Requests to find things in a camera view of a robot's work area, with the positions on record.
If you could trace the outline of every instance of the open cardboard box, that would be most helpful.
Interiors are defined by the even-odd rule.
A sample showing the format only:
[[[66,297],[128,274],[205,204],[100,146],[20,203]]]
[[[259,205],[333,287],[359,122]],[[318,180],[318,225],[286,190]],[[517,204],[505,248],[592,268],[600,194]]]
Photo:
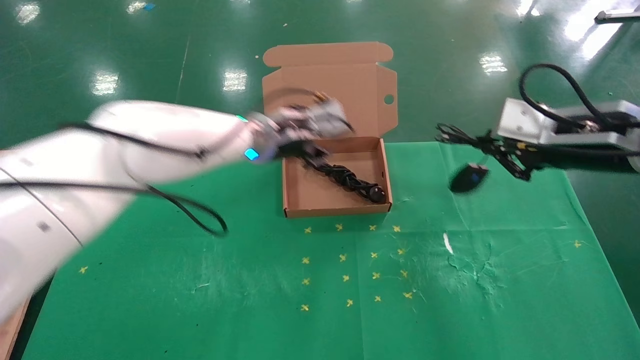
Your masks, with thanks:
[[[286,217],[386,213],[391,209],[391,185],[381,136],[398,124],[397,75],[378,62],[390,61],[393,55],[391,47],[379,42],[281,45],[264,54],[267,66],[280,67],[262,79],[264,95],[293,87],[324,92],[338,99],[355,133],[318,140],[317,144],[332,154],[327,159],[329,164],[344,165],[359,179],[378,183],[387,194],[386,203],[373,204],[304,167],[301,160],[287,158],[282,163]],[[269,112],[288,104],[311,105],[312,99],[291,95],[264,107]]]

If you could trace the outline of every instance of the black plug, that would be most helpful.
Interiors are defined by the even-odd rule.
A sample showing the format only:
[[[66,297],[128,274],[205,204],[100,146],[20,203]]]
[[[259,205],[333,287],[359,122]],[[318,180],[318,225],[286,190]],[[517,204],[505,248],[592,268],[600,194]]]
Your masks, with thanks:
[[[374,186],[369,189],[369,199],[375,204],[384,204],[387,201],[387,194],[381,186]]]
[[[454,193],[466,193],[475,190],[482,184],[489,169],[482,165],[466,164],[461,167],[449,183],[449,190]]]

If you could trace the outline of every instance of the green mat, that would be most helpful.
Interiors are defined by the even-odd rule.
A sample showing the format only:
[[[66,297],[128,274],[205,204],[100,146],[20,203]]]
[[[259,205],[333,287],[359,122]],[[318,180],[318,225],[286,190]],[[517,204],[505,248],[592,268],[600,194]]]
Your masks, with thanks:
[[[481,190],[452,195],[479,152],[387,149],[386,215],[285,219],[279,164],[168,187],[218,209],[228,238],[136,201],[58,272],[24,359],[640,358],[562,172],[524,183],[489,162]]]

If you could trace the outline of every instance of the epoxy floor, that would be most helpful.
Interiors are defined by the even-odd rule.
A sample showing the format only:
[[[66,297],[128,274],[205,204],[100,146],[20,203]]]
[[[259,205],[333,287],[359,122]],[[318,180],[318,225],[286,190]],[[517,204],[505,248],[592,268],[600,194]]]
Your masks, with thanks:
[[[493,127],[504,99],[518,97],[522,69],[537,62],[568,69],[595,102],[640,104],[640,24],[593,24],[600,10],[634,8],[631,0],[157,0],[150,11],[145,5],[4,1],[0,147],[82,121],[116,99],[242,113],[260,104],[261,79],[272,71],[261,56],[280,44],[389,44],[395,56],[386,66],[398,73],[400,118],[385,137],[390,142],[429,141],[437,122],[470,134]],[[534,77],[536,99],[579,103],[559,76]],[[569,176],[640,315],[640,176]]]

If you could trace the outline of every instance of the plug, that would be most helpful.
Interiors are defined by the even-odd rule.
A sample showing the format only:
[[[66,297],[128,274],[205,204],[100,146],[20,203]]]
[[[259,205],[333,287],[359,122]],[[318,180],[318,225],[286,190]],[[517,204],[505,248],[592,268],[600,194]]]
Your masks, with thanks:
[[[369,189],[369,198],[375,204],[384,204],[387,201],[387,194],[381,186],[373,186]]]

